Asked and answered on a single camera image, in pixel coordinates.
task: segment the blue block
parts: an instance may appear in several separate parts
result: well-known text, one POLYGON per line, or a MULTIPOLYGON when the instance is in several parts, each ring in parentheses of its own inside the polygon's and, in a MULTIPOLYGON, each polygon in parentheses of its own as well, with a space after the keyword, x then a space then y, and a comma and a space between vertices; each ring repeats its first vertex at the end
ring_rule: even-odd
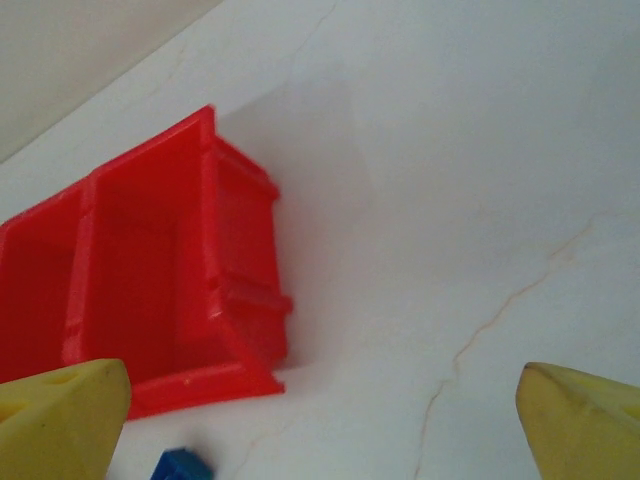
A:
POLYGON ((165 450, 151 480, 213 480, 213 471, 195 453, 184 448, 165 450))

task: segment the marble surface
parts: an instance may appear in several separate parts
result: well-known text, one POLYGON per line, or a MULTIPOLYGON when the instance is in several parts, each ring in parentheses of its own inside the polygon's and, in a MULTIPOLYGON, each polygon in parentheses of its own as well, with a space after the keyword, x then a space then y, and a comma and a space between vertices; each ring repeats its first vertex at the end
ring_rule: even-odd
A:
POLYGON ((227 479, 538 478, 528 361, 640 384, 640 4, 225 0, 0 166, 0 216, 206 103, 281 186, 283 396, 127 424, 227 479))

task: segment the white wall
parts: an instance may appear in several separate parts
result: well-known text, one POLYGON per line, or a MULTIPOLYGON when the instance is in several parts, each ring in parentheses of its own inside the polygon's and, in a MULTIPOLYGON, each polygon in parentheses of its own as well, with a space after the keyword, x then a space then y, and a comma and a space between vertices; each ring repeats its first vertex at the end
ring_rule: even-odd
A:
POLYGON ((0 161, 220 1, 0 2, 0 161))
POLYGON ((281 186, 280 397, 128 424, 224 479, 536 479, 525 362, 640 384, 640 4, 227 0, 0 166, 8 218, 205 103, 281 186))

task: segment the red plastic bin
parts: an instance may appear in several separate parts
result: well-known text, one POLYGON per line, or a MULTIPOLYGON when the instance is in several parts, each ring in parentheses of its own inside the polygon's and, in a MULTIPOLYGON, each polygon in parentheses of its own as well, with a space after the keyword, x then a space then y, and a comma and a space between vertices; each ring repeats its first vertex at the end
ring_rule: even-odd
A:
POLYGON ((129 418, 278 393, 267 173, 205 107, 0 228, 0 382, 121 358, 129 418))

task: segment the red storage bin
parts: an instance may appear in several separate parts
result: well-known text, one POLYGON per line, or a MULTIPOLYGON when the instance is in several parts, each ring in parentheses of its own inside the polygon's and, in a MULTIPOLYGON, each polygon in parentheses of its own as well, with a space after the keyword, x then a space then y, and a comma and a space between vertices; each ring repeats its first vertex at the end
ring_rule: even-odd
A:
POLYGON ((284 391, 278 195, 206 107, 6 222, 0 381, 121 358, 130 418, 284 391))

